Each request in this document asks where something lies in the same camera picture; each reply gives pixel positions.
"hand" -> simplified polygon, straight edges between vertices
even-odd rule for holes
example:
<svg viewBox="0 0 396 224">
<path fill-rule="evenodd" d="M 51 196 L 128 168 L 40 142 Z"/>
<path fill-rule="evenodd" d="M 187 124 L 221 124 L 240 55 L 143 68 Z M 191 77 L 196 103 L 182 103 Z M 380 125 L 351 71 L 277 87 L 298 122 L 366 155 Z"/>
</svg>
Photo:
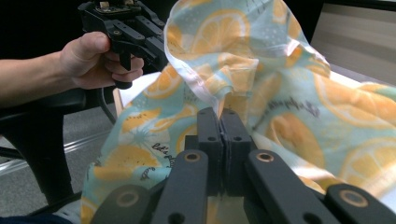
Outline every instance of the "hand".
<svg viewBox="0 0 396 224">
<path fill-rule="evenodd" d="M 101 32 L 87 33 L 69 42 L 60 54 L 61 69 L 77 87 L 95 89 L 114 85 L 114 79 L 131 82 L 143 74 L 143 60 L 131 57 L 131 70 L 120 65 L 118 54 L 109 51 L 110 40 Z"/>
</svg>

